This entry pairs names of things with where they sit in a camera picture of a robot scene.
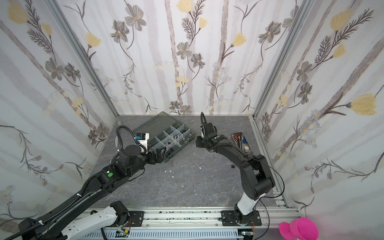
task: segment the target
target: wallpaper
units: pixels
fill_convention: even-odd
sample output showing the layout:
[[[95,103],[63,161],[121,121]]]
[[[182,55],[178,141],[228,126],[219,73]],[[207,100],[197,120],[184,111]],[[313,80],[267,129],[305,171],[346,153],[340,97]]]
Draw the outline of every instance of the wallpaper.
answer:
[[[257,116],[319,239],[382,239],[384,2],[315,1]]]
[[[113,125],[43,1],[0,3],[0,239],[89,177]]]
[[[253,114],[301,1],[58,3],[119,114]]]

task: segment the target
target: black round object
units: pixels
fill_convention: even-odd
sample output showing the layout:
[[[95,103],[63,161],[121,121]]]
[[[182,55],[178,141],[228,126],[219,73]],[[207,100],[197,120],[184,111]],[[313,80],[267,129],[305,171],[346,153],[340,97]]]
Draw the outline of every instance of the black round object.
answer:
[[[125,150],[129,155],[138,155],[141,153],[141,147],[139,145],[129,145],[125,148]]]

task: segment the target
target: pink plastic object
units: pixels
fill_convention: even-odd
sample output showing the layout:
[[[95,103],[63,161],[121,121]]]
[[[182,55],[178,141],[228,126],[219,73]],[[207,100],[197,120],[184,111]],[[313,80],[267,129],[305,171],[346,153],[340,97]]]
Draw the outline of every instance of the pink plastic object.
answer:
[[[314,222],[306,217],[295,219],[291,224],[283,222],[279,225],[280,234],[287,240],[317,240],[319,230]]]

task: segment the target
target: gray marble surface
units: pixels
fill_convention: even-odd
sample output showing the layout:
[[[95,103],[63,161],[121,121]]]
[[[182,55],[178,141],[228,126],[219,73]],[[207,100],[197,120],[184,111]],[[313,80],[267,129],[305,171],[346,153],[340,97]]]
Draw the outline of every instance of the gray marble surface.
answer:
[[[118,121],[130,129],[138,127],[152,116],[119,116]],[[175,116],[175,118],[199,134],[200,116]],[[216,126],[219,134],[231,138],[233,132],[243,132],[255,155],[260,154],[255,135],[247,116],[206,116]],[[93,173],[108,165],[116,154],[116,126],[97,161]],[[124,146],[134,144],[132,137],[121,131]],[[197,148],[190,142],[169,162],[147,165],[139,178],[119,187],[115,192],[95,203],[105,207],[114,201],[122,201],[129,207],[227,207],[234,206],[241,198],[239,169],[218,153]],[[264,198],[266,206],[276,206],[273,199]]]

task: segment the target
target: wall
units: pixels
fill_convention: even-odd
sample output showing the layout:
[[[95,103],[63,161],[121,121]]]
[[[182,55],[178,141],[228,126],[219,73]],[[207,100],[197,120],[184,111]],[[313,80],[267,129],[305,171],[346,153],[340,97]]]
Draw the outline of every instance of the wall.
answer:
[[[81,188],[114,117],[43,1],[0,6],[3,239]]]
[[[257,123],[319,239],[382,239],[382,1],[315,1]]]
[[[301,1],[65,1],[119,114],[253,114]]]

